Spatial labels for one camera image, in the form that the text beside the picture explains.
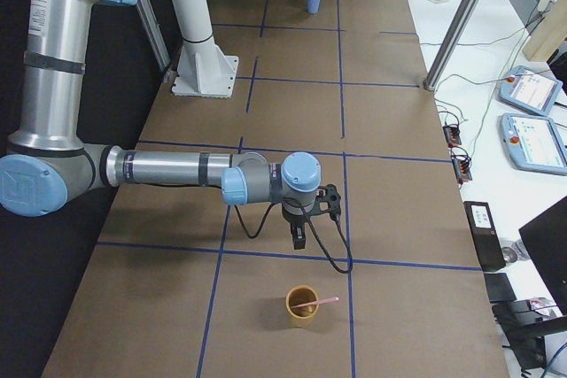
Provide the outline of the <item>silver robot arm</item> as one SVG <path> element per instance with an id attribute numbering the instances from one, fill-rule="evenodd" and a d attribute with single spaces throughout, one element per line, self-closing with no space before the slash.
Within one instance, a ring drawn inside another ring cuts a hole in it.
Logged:
<path id="1" fill-rule="evenodd" d="M 306 152 L 282 163 L 258 153 L 123 150 L 77 135 L 92 7 L 143 0 L 31 0 L 19 129 L 1 160 L 1 204 L 39 217 L 102 187 L 214 187 L 228 205 L 279 204 L 296 249 L 320 213 L 321 167 Z"/>

